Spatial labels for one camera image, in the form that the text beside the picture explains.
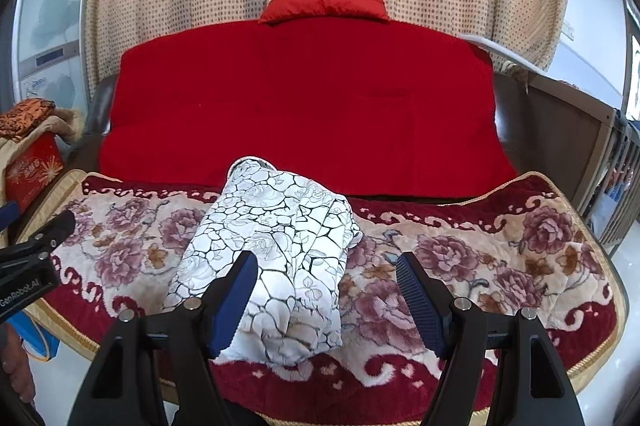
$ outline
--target white floor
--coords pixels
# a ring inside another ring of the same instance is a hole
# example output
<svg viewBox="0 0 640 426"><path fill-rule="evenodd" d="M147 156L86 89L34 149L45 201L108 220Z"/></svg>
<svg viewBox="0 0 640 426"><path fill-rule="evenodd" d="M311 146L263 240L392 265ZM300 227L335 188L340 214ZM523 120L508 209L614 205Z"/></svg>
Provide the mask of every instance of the white floor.
<svg viewBox="0 0 640 426"><path fill-rule="evenodd" d="M589 386L578 396L586 426L612 424L620 403L640 384L640 225L634 223L613 262L629 295L630 313L620 345ZM65 426L76 393L89 362L60 345L58 355L49 362L33 361L36 407L47 426ZM169 417L175 412L168 405Z"/></svg>

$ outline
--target white pipe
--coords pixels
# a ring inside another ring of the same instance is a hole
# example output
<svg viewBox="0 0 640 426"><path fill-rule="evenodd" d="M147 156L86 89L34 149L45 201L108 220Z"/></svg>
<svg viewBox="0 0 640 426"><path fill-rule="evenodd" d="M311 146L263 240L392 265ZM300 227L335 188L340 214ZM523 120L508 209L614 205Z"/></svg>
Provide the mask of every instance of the white pipe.
<svg viewBox="0 0 640 426"><path fill-rule="evenodd" d="M546 76L546 72L537 65L533 65L529 60L526 60L519 54L514 53L511 49L507 49L500 44L496 44L493 40L489 40L484 36L478 36L477 34L459 34L458 38L460 40L476 44L478 47L482 47L484 50L493 52L503 58L507 58L507 60L512 61L514 64L520 65L525 69L529 69L540 76Z"/></svg>

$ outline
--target black and white fabric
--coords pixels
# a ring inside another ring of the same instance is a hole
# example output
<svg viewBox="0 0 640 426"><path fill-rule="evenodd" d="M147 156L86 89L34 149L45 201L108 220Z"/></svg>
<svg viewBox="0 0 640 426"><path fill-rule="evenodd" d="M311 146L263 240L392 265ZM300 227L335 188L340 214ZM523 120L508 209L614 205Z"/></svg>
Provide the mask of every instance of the black and white fabric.
<svg viewBox="0 0 640 426"><path fill-rule="evenodd" d="M345 197L262 159L239 159L187 246L164 307L202 295L240 252L253 251L258 281L223 356L295 364L342 345L338 282L361 237Z"/></svg>

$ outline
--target white wall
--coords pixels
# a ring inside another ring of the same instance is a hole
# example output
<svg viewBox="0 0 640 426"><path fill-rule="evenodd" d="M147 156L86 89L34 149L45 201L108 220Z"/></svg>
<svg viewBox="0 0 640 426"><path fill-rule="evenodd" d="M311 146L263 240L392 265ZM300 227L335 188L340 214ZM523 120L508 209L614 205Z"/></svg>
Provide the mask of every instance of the white wall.
<svg viewBox="0 0 640 426"><path fill-rule="evenodd" d="M625 83L626 23L623 0L569 0L566 22L548 75L619 108Z"/></svg>

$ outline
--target floral sofa mat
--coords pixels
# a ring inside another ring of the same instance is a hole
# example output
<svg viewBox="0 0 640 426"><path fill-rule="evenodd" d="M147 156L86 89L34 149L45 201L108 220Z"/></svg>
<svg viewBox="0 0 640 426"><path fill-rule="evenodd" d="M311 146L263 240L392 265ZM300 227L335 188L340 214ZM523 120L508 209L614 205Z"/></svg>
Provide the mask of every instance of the floral sofa mat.
<svg viewBox="0 0 640 426"><path fill-rule="evenodd" d="M88 175L60 210L76 233L54 259L63 284L30 307L91 357L123 307L154 313L212 189ZM536 307L579 391L609 358L626 320L622 287L565 197L528 173L456 205L351 198L364 239L340 282L344 346L295 367L212 363L222 395L272 424L418 423L442 371L402 299L394 263L413 251L431 276L485 310ZM27 229L24 236L33 232ZM487 352L472 424L484 424L497 358ZM170 372L161 366L170 383Z"/></svg>

